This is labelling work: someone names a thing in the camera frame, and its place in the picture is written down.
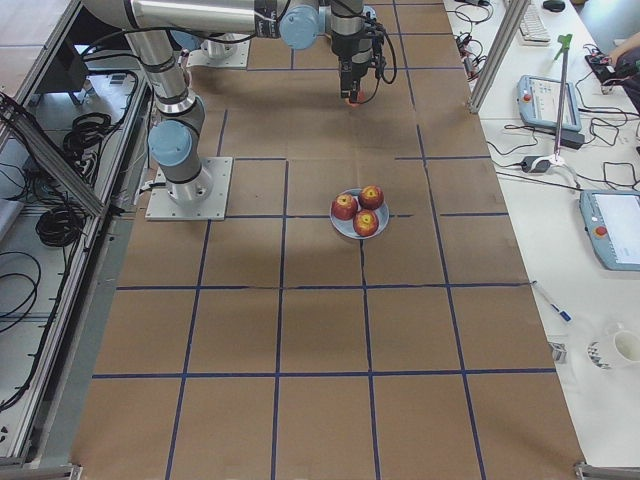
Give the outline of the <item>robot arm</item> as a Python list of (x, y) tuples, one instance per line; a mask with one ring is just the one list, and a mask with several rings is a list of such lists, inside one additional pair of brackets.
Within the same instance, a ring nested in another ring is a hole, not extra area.
[[(238, 45), (247, 46), (249, 41), (256, 37), (256, 34), (236, 35), (221, 34), (217, 36), (207, 36), (201, 32), (192, 32), (181, 30), (178, 28), (167, 28), (167, 35), (172, 36), (181, 47), (188, 51), (200, 50), (201, 45), (211, 42), (214, 46), (219, 46), (223, 53), (219, 55), (225, 60), (230, 57), (236, 50)], [(304, 50), (310, 48), (317, 38), (324, 34), (323, 30), (316, 27), (311, 28), (293, 28), (286, 30), (285, 25), (280, 26), (279, 38), (292, 50)], [(336, 53), (339, 60), (339, 72), (350, 74), (350, 80), (346, 89), (351, 84), (359, 82), (359, 78), (363, 77), (369, 69), (375, 71), (377, 81), (384, 76), (386, 60), (380, 49), (384, 43), (383, 40), (373, 40), (372, 45), (367, 44), (367, 50), (360, 46), (361, 39), (356, 37), (354, 42), (348, 43), (355, 46), (355, 54), (350, 52), (345, 54), (345, 60)], [(157, 72), (153, 73), (151, 67), (146, 67), (146, 74), (149, 81), (159, 90), (159, 98), (161, 102), (166, 104), (178, 103), (188, 96), (188, 81), (184, 76), (184, 72), (176, 60), (173, 59), (171, 53), (171, 45), (168, 41), (160, 41), (158, 43), (158, 51), (160, 56), (167, 56), (166, 60), (161, 60), (156, 68)]]
[(161, 122), (148, 147), (166, 181), (169, 199), (179, 205), (209, 197), (215, 184), (197, 153), (204, 123), (202, 100), (190, 88), (169, 39), (181, 31), (220, 43), (230, 35), (280, 39), (293, 50), (312, 46), (327, 34), (338, 58), (340, 95), (352, 104), (369, 72), (385, 59), (377, 19), (361, 1), (87, 1), (96, 18), (119, 28), (155, 90)]

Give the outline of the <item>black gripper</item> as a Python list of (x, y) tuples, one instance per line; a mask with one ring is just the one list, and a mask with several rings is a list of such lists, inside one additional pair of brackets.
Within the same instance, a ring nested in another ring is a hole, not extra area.
[(380, 30), (365, 29), (355, 45), (355, 53), (350, 58), (339, 58), (340, 95), (343, 99), (351, 96), (351, 91), (360, 89), (361, 79), (370, 70), (379, 82), (386, 67), (383, 55), (384, 34)]
[(331, 1), (332, 51), (339, 59), (370, 59), (371, 41), (364, 37), (362, 0)]

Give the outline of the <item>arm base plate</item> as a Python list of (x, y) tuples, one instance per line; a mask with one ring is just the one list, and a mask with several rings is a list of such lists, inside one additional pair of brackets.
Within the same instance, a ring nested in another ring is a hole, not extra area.
[(185, 184), (172, 183), (158, 169), (145, 218), (149, 221), (223, 221), (234, 159), (205, 157), (198, 177)]
[(221, 44), (205, 40), (197, 49), (189, 53), (186, 67), (243, 69), (247, 67), (249, 47), (249, 41), (237, 44)]

